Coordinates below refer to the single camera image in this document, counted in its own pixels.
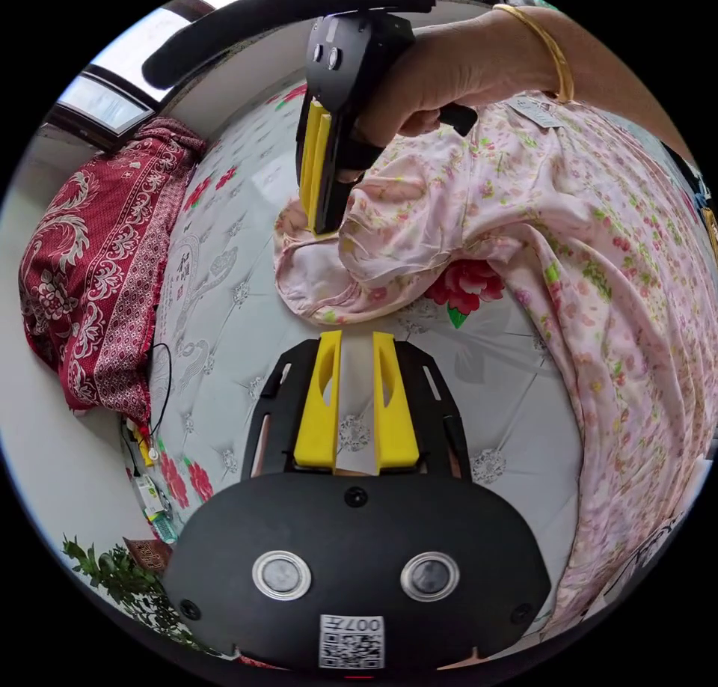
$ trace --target window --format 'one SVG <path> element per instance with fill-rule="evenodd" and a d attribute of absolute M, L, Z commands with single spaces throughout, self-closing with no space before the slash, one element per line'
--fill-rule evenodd
<path fill-rule="evenodd" d="M 142 76 L 142 64 L 170 36 L 189 23 L 173 11 L 158 8 L 115 39 L 95 57 L 93 64 L 114 71 L 155 100 L 161 101 L 169 89 L 163 91 L 150 86 Z"/>
<path fill-rule="evenodd" d="M 116 133 L 122 133 L 125 126 L 137 123 L 152 112 L 90 76 L 78 76 L 58 103 L 99 121 Z"/>
<path fill-rule="evenodd" d="M 81 71 L 46 122 L 98 148 L 121 145 L 138 123 L 162 110 L 181 88 L 149 85 L 142 76 L 144 61 L 182 28 L 233 1 L 237 0 L 173 0 L 140 19 Z"/>

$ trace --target wall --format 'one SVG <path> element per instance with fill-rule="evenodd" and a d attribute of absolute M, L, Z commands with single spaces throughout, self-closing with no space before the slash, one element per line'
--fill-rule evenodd
<path fill-rule="evenodd" d="M 99 554 L 122 537 L 152 537 L 127 480 L 117 419 L 67 409 L 60 382 L 25 341 L 17 291 L 22 253 L 69 172 L 27 162 L 0 214 L 0 429 L 10 474 L 46 539 L 59 551 L 63 533 L 77 535 Z"/>
<path fill-rule="evenodd" d="M 54 174 L 52 180 L 55 182 L 58 174 L 61 174 L 60 183 L 57 184 L 59 187 L 96 152 L 94 146 L 79 138 L 54 126 L 45 125 L 38 129 L 30 142 L 25 161 L 35 161 L 41 168 L 49 168 Z"/>
<path fill-rule="evenodd" d="M 431 13 L 400 13 L 415 28 L 461 21 L 486 11 L 480 4 L 438 0 Z M 169 109 L 203 137 L 211 136 L 237 109 L 280 79 L 304 67 L 311 21 L 281 28 L 252 43 L 194 84 Z"/>

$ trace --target green plant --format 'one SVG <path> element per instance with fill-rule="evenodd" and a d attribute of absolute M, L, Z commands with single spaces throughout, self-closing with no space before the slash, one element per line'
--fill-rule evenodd
<path fill-rule="evenodd" d="M 157 575 L 137 565 L 125 547 L 115 545 L 96 559 L 94 545 L 85 551 L 78 545 L 77 536 L 68 540 L 63 535 L 62 552 L 77 561 L 73 572 L 89 577 L 91 587 L 104 587 L 134 620 L 187 647 L 217 655 L 194 639 L 170 604 Z"/>

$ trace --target wire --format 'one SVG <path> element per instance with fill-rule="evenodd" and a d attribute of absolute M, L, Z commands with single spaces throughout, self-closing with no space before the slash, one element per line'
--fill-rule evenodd
<path fill-rule="evenodd" d="M 135 470 L 132 473 L 133 477 L 140 477 L 140 471 L 137 467 L 137 461 L 135 460 L 135 454 L 132 452 L 132 446 L 129 444 L 129 440 L 127 439 L 127 435 L 125 435 L 125 421 L 122 415 L 120 415 L 120 437 L 122 438 L 122 442 L 125 444 L 125 447 L 127 448 L 127 452 L 129 453 L 130 458 L 132 458 L 132 464 L 135 467 Z"/>
<path fill-rule="evenodd" d="M 170 387 L 172 385 L 172 351 L 166 343 L 154 343 L 150 350 L 154 352 L 154 349 L 157 346 L 163 346 L 167 350 L 167 360 L 170 366 L 170 375 L 169 380 L 167 381 L 167 394 L 165 395 L 165 404 L 162 406 L 162 410 L 159 413 L 159 420 L 157 420 L 156 425 L 154 427 L 150 427 L 150 438 L 155 434 L 155 432 L 159 429 L 159 426 L 162 424 L 162 419 L 165 416 L 165 410 L 167 409 L 167 403 L 170 400 Z"/>

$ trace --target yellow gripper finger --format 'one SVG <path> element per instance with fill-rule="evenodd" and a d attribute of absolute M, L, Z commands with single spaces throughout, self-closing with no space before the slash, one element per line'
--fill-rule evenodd
<path fill-rule="evenodd" d="M 394 336 L 375 332 L 374 343 L 374 450 L 376 471 L 412 468 L 419 460 L 419 446 L 406 401 L 406 391 L 396 357 Z"/>
<path fill-rule="evenodd" d="M 294 461 L 300 468 L 334 471 L 339 435 L 341 353 L 342 332 L 322 333 L 294 448 Z M 331 396 L 327 404 L 324 393 L 330 380 Z"/>
<path fill-rule="evenodd" d="M 322 170 L 330 128 L 331 114 L 321 103 L 313 100 L 309 106 L 307 130 L 304 133 L 299 180 L 299 198 L 304 212 L 307 214 L 307 223 L 313 233 L 316 226 L 316 207 L 319 202 L 319 189 L 322 185 Z"/>

